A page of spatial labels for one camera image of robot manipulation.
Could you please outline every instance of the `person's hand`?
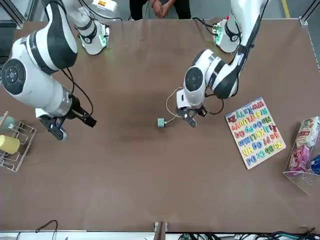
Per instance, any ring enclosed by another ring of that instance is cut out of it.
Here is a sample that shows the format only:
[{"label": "person's hand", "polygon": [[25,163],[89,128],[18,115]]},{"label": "person's hand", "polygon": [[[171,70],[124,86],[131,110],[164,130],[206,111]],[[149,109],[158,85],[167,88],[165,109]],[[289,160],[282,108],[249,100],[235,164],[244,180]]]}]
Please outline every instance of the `person's hand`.
[{"label": "person's hand", "polygon": [[158,17],[162,17],[163,6],[159,0],[155,0],[152,5],[154,14]]},{"label": "person's hand", "polygon": [[171,8],[171,6],[170,6],[169,1],[166,4],[163,4],[161,18],[165,18],[166,16],[168,16],[170,8]]}]

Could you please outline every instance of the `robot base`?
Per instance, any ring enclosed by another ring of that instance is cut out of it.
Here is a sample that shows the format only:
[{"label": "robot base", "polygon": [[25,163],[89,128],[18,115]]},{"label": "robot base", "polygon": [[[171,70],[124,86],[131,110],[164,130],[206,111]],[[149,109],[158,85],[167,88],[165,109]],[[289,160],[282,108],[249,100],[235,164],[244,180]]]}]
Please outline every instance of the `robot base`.
[{"label": "robot base", "polygon": [[218,22],[216,25],[214,25],[213,33],[218,34],[218,36],[213,36],[213,41],[223,52],[231,54],[240,44],[240,39],[238,38],[236,41],[230,40],[230,37],[224,30],[226,23],[227,19],[225,18],[221,22]]},{"label": "robot base", "polygon": [[90,55],[97,55],[102,51],[102,49],[107,47],[110,35],[110,27],[98,22],[97,20],[94,21],[94,24],[97,27],[97,34],[92,39],[92,42],[87,43],[85,40],[80,38],[82,46]]}]

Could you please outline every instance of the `metal frame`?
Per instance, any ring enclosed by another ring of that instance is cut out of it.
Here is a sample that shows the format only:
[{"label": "metal frame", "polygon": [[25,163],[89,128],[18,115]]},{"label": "metal frame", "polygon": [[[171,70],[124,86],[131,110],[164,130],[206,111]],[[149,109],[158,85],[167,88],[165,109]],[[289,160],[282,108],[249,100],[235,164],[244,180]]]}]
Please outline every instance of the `metal frame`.
[{"label": "metal frame", "polygon": [[10,18],[16,23],[18,29],[22,29],[26,18],[19,12],[17,7],[10,0],[0,0],[0,5],[10,16]]},{"label": "metal frame", "polygon": [[304,14],[299,17],[300,24],[302,27],[308,26],[308,18],[316,10],[319,4],[320,0],[314,0],[309,6],[309,8],[304,12]]}]

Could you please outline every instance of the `person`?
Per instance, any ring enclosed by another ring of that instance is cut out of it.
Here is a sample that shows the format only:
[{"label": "person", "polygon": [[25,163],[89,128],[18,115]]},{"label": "person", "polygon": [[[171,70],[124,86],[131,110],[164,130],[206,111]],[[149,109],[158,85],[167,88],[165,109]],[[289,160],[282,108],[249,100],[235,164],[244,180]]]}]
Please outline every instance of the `person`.
[{"label": "person", "polygon": [[[130,0],[130,12],[133,20],[142,19],[142,7],[148,0]],[[176,14],[179,19],[190,19],[190,3],[189,0],[168,0],[167,3],[162,4],[161,0],[149,0],[154,14],[160,18],[165,18],[169,10],[174,6]]]}]

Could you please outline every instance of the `black pants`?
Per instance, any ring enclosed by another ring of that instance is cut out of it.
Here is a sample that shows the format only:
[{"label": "black pants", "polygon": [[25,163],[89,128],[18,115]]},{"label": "black pants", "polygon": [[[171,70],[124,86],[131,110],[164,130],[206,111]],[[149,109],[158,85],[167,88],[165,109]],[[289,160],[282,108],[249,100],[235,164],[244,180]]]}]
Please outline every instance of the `black pants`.
[{"label": "black pants", "polygon": [[[148,0],[130,0],[130,12],[132,19],[142,19],[142,7],[147,1]],[[176,0],[173,5],[179,19],[191,18],[189,0]]]}]

